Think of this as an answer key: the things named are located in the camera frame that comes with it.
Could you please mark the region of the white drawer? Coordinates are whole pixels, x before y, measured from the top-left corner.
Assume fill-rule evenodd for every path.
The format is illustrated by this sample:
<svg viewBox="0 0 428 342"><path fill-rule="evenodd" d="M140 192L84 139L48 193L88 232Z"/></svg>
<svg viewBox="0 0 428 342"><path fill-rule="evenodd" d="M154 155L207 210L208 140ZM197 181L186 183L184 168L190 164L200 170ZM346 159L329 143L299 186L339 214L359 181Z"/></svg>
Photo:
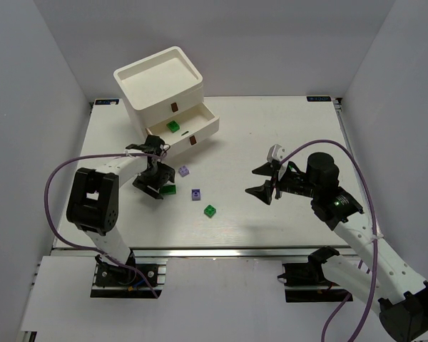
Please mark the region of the white drawer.
<svg viewBox="0 0 428 342"><path fill-rule="evenodd" d="M172 120L176 121L180 126L180 130L175 133L172 133L166 127L166 124ZM219 124L220 118L212 113L205 103L201 103L146 128L146 132L160 137L166 144L171 145L171 149L166 156L170 158L189 150L218 132ZM189 131L189 133L181 136L185 131Z"/></svg>

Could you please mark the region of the green sloped lego brick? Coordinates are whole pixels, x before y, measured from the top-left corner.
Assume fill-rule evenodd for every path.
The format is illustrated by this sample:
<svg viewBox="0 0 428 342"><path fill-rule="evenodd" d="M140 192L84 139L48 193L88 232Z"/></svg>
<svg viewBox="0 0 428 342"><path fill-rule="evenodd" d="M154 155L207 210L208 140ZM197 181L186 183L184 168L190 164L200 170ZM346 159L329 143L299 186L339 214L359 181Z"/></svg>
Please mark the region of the green sloped lego brick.
<svg viewBox="0 0 428 342"><path fill-rule="evenodd" d="M176 121L174 121L174 120L172 120L172 121L170 121L169 123L167 123L166 124L166 127L169 129L169 131L171 131L172 133L175 133L175 132L177 132L177 131L179 131L180 130L180 126L179 126L179 124L176 122Z"/></svg>

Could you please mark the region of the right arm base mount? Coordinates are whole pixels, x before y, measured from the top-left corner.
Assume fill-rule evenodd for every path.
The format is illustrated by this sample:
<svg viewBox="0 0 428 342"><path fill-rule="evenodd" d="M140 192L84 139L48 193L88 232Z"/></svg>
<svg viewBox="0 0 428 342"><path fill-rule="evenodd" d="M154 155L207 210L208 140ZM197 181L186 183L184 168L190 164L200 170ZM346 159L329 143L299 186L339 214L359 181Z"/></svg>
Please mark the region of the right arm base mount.
<svg viewBox="0 0 428 342"><path fill-rule="evenodd" d="M286 263L277 280L285 287L285 301L296 303L340 303L350 293L336 283L319 279L309 263Z"/></svg>

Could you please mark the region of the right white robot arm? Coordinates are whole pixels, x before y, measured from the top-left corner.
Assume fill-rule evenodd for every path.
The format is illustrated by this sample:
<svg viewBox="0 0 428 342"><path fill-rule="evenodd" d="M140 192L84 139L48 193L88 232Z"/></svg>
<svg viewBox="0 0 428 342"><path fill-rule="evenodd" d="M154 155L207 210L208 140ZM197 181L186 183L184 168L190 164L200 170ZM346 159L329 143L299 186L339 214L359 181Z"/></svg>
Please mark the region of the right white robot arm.
<svg viewBox="0 0 428 342"><path fill-rule="evenodd" d="M360 223L361 204L339 185L339 169L331 155L315 152L305 171L295 163L282 164L282 152L270 152L253 174L266 176L265 183L246 192L265 204L282 193L309 197L315 216L343 239L370 269L366 274L348 263L332 247L308 257L319 282L331 281L370 304L385 331L395 341L413 341L428 332L428 281L414 271L387 241Z"/></svg>

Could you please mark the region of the purple upside-down lego brick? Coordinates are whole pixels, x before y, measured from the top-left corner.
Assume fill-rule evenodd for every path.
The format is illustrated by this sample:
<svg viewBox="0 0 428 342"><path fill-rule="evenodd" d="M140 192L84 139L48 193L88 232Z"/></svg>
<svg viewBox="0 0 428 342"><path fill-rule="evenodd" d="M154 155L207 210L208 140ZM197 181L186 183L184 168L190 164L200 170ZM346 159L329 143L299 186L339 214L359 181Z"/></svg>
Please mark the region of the purple upside-down lego brick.
<svg viewBox="0 0 428 342"><path fill-rule="evenodd" d="M200 189L192 189L191 190L191 199L193 201L200 201L201 200Z"/></svg>

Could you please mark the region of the green lego plate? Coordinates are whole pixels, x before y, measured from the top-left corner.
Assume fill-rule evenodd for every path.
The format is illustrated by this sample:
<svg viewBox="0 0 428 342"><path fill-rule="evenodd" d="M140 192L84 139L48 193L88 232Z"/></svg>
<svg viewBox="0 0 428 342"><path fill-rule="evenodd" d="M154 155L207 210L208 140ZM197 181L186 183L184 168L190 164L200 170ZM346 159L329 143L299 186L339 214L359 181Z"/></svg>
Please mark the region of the green lego plate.
<svg viewBox="0 0 428 342"><path fill-rule="evenodd" d="M161 195L175 195L177 193L176 185L164 185L160 188Z"/></svg>

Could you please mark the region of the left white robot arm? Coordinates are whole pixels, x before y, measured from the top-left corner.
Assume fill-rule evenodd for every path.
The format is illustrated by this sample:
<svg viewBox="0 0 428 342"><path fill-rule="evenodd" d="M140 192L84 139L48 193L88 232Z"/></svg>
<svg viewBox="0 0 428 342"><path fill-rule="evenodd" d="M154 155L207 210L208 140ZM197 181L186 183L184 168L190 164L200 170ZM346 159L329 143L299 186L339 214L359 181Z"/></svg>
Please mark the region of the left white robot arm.
<svg viewBox="0 0 428 342"><path fill-rule="evenodd" d="M132 180L138 190L163 199L161 188L175 180L175 170L163 163L168 149L163 139L149 135L143 144L127 146L105 165L76 171L67 220L92 240L108 264L135 265L133 252L117 228L120 188Z"/></svg>

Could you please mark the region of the green square lego brick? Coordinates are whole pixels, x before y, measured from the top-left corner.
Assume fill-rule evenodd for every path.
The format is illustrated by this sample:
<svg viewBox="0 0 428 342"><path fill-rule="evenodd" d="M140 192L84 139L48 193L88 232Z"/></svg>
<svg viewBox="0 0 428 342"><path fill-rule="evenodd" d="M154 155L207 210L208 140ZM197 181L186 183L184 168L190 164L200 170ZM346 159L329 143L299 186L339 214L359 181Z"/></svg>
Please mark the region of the green square lego brick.
<svg viewBox="0 0 428 342"><path fill-rule="evenodd" d="M215 214L216 214L216 212L217 212L217 209L214 207L214 206L212 206L211 204L209 204L205 209L204 209L204 214L207 216L207 217L209 217L209 218L212 218Z"/></svg>

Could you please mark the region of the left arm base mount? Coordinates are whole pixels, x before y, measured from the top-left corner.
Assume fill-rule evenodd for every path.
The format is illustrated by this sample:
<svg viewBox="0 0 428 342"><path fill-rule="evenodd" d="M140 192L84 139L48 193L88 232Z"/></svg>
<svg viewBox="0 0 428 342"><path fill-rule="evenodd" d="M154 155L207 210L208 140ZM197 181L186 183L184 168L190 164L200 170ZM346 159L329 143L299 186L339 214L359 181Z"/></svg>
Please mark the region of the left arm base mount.
<svg viewBox="0 0 428 342"><path fill-rule="evenodd" d="M90 297L95 299L157 299L163 290L165 267L162 264L135 264L134 270L95 258Z"/></svg>

